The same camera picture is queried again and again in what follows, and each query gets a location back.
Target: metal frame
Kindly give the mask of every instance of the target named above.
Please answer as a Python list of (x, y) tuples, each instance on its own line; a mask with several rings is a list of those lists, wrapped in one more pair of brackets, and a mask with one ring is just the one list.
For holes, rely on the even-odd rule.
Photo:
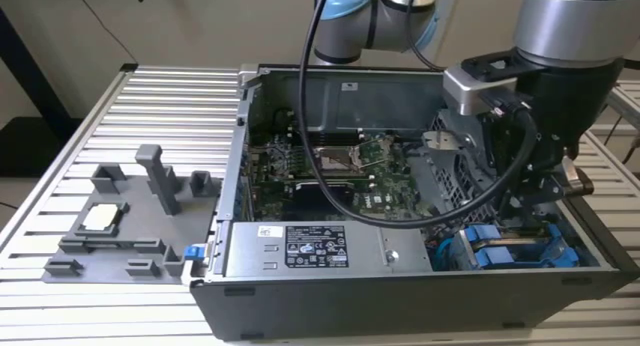
[[(220, 70), (178, 69), (155, 67), (159, 73), (222, 72)], [(211, 331), (202, 313), (195, 306), (186, 286), (179, 285), (51, 285), (39, 279), (47, 252), (56, 246), (55, 237), (68, 231), (77, 212), (75, 205), (83, 205), (92, 189), (87, 187), (87, 171), (72, 171), (76, 167), (91, 163), (99, 151), (84, 149), (87, 142), (96, 146), (97, 139), (127, 139), (128, 143), (139, 138), (156, 138), (156, 134), (146, 134), (142, 124), (131, 127), (138, 131), (124, 131), (130, 136), (115, 136), (116, 131), (100, 130), (95, 136), (103, 117), (115, 96), (126, 84), (124, 79), (132, 75), (118, 75), (105, 96), (99, 100), (96, 108), (80, 126), (72, 140), (60, 153), (43, 179), (37, 183), (20, 210), (0, 232), (0, 341), (41, 340), (45, 345), (124, 345), (160, 342), (198, 343), (222, 345), (211, 336)], [(160, 85), (163, 89), (183, 88), (188, 83), (188, 75), (172, 74), (176, 82)], [(175, 91), (167, 91), (168, 97), (176, 97)], [(164, 122), (164, 117), (178, 115), (179, 118), (207, 118), (210, 113), (190, 109), (178, 113), (172, 110), (146, 109), (147, 123), (154, 126)], [(198, 123), (184, 119), (175, 121), (184, 130), (198, 128)], [(206, 138), (195, 133), (194, 143), (175, 144), (174, 156), (184, 154), (184, 159), (171, 159), (168, 164), (184, 168), (184, 163), (195, 160), (194, 153), (204, 149)], [(180, 136), (166, 139), (184, 140)], [(613, 236), (625, 247), (635, 263), (640, 263), (640, 227), (637, 210), (640, 210), (639, 182), (620, 166), (599, 140), (588, 133), (582, 138), (581, 156), (577, 159), (585, 173), (596, 183), (596, 192), (585, 197), (585, 202), (595, 210)], [(126, 163), (126, 150), (132, 144), (122, 144), (114, 154), (120, 163)], [(273, 342), (273, 345), (617, 345), (631, 346), (640, 342), (640, 282), (632, 283), (609, 298), (589, 300), (570, 305), (564, 311), (545, 320), (540, 328), (532, 330), (478, 331), (469, 333), (434, 333), (426, 335), (371, 336), (335, 339), (306, 339), (291, 343)]]

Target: blue tab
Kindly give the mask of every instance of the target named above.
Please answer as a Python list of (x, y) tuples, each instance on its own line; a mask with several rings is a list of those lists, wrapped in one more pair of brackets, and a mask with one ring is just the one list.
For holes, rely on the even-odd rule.
[(330, 20), (345, 16), (361, 9), (369, 0), (327, 0), (322, 10), (322, 20)]
[(481, 240), (501, 239), (502, 238), (496, 225), (490, 225), (490, 224), (472, 225), (470, 228), (473, 228), (476, 230), (476, 233), (478, 234), (478, 239), (481, 239)]
[(187, 246), (184, 248), (184, 260), (203, 261), (204, 260), (204, 247)]

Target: slotted metal surface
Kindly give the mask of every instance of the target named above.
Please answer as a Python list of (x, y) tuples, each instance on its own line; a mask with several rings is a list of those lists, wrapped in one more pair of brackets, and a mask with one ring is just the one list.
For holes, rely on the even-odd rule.
[[(0, 251), (0, 341), (9, 345), (222, 345), (184, 286), (48, 285), (39, 279), (93, 190), (87, 177), (97, 163), (118, 162), (127, 174), (140, 174), (134, 151), (142, 142), (156, 142), (164, 148), (163, 161), (178, 174), (204, 169), (222, 177), (236, 108), (230, 91), (235, 78), (234, 70), (152, 67), (116, 78), (0, 233), (0, 245), (8, 241)], [(586, 202), (640, 263), (639, 182), (590, 134), (582, 139), (577, 164), (596, 184)], [(291, 340), (287, 345), (627, 346), (640, 344), (639, 324), (636, 282), (604, 300), (573, 304), (534, 330)]]

